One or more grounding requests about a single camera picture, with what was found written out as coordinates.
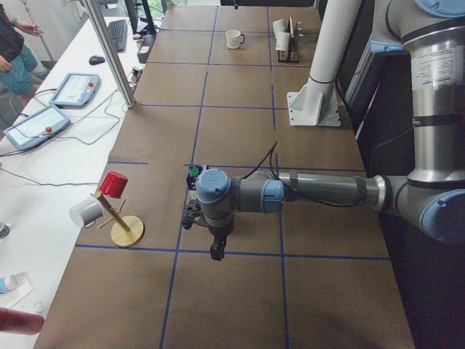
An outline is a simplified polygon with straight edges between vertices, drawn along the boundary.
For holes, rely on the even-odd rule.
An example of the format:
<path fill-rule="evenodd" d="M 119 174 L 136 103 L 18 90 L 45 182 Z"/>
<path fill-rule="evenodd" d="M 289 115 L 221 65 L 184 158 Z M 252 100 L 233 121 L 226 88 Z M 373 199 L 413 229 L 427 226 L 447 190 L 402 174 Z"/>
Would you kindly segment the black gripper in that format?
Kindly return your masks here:
<path fill-rule="evenodd" d="M 218 244 L 217 248 L 214 244 L 210 247 L 211 258 L 213 260 L 222 260 L 225 257 L 225 249 L 227 237 L 233 232 L 234 214 L 227 214 L 224 217 L 214 219 L 205 216 L 205 221 L 208 224 L 210 233 L 214 236 L 214 243 Z"/>

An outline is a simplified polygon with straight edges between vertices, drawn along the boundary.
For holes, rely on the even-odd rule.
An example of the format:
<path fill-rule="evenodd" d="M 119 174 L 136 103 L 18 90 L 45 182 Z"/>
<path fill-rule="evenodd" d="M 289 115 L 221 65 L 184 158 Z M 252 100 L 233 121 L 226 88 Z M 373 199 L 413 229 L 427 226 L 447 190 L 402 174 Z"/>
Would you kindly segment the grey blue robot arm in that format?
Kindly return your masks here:
<path fill-rule="evenodd" d="M 207 169 L 182 225 L 208 228 L 211 257 L 225 255 L 237 212 L 279 212 L 302 198 L 330 206 L 388 211 L 444 243 L 464 241 L 464 3 L 377 1 L 371 51 L 411 58 L 415 167 L 406 176 L 372 178 L 254 169 L 230 177 Z"/>

